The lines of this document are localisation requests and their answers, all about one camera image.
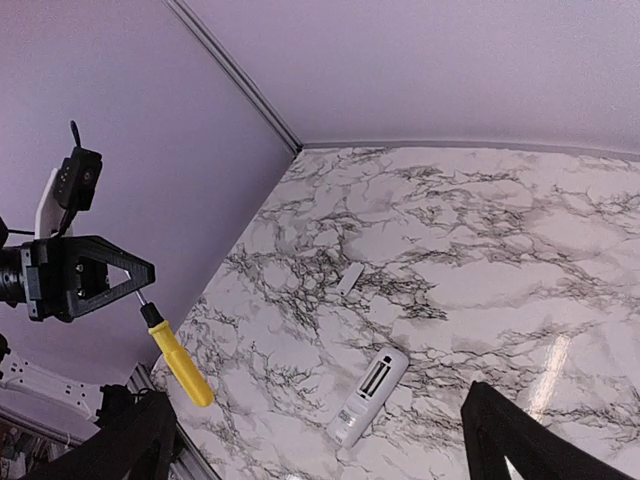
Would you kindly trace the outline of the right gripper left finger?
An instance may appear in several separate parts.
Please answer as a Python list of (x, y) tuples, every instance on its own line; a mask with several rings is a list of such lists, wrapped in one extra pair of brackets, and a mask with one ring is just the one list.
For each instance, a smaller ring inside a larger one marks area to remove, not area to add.
[(148, 392), (109, 425), (26, 479), (167, 479), (177, 419), (168, 396)]

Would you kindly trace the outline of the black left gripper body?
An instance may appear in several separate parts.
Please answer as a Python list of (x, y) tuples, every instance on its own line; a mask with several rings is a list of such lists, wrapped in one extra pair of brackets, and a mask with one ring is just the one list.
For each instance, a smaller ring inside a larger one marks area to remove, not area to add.
[(76, 266), (81, 237), (33, 240), (20, 247), (23, 290), (29, 318), (71, 322), (83, 315)]

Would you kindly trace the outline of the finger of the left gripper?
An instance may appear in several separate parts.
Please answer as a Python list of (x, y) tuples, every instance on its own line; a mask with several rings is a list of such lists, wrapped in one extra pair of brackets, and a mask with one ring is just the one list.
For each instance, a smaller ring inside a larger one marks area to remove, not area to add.
[(155, 282), (155, 267), (99, 236), (64, 239), (64, 319), (75, 320)]

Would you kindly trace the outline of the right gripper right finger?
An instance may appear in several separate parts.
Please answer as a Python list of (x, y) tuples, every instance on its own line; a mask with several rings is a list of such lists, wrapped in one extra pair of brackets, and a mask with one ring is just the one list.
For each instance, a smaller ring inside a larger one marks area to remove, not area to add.
[(629, 476), (555, 435), (486, 382), (473, 382), (461, 407), (472, 480), (627, 479)]

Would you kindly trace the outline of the yellow handled screwdriver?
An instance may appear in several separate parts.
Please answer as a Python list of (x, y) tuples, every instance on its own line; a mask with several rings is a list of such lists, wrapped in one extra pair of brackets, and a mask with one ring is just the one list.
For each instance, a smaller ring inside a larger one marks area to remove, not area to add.
[(159, 347), (169, 369), (191, 401), (198, 407), (207, 407), (214, 401), (214, 393), (185, 348), (178, 342), (169, 322), (153, 302), (148, 302), (140, 290), (135, 291), (140, 313), (149, 335)]

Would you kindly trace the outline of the white remote control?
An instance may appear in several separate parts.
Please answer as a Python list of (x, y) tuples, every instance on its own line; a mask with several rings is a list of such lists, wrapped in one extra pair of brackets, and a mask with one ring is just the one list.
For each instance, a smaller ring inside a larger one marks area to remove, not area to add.
[(356, 383), (326, 431), (340, 447), (350, 449), (360, 439), (388, 400), (409, 365), (409, 357), (391, 347), (382, 348)]

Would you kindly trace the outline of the white battery cover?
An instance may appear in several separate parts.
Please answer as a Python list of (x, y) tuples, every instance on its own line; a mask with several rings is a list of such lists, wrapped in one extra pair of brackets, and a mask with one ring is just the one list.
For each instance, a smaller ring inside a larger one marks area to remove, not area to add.
[(364, 265), (355, 262), (352, 263), (344, 272), (342, 278), (337, 285), (337, 292), (341, 296), (346, 296), (354, 288), (356, 282), (364, 271)]

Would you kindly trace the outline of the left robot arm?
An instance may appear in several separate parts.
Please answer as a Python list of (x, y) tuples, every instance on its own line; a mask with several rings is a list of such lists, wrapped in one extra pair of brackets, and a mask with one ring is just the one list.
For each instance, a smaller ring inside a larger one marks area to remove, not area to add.
[(136, 363), (115, 303), (154, 280), (151, 263), (95, 235), (2, 245), (2, 388), (100, 420), (108, 385)]

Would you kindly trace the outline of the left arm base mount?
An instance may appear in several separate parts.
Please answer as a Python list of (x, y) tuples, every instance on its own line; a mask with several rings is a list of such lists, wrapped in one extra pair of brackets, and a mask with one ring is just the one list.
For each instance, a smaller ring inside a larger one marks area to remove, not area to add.
[(132, 392), (124, 385), (103, 385), (99, 391), (103, 394), (103, 397), (101, 407), (96, 411), (97, 419), (94, 424), (102, 428), (132, 407), (150, 389), (142, 388), (139, 391)]

